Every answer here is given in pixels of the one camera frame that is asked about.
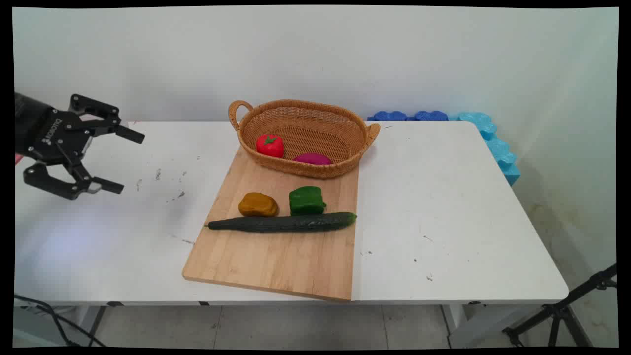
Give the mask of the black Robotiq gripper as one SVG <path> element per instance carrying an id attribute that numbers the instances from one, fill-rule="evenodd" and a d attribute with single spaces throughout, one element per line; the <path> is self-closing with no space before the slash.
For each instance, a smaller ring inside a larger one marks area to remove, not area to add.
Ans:
<path id="1" fill-rule="evenodd" d="M 14 92 L 14 152 L 38 162 L 23 172 L 24 183 L 29 186 L 68 200 L 76 200 L 82 193 L 122 193 L 124 185 L 91 176 L 82 166 L 89 143 L 106 134 L 138 144 L 145 138 L 124 126 L 119 109 L 110 104 L 73 94 L 69 108 L 62 110 Z M 52 165 L 72 167 L 74 182 L 51 176 L 47 166 Z"/>

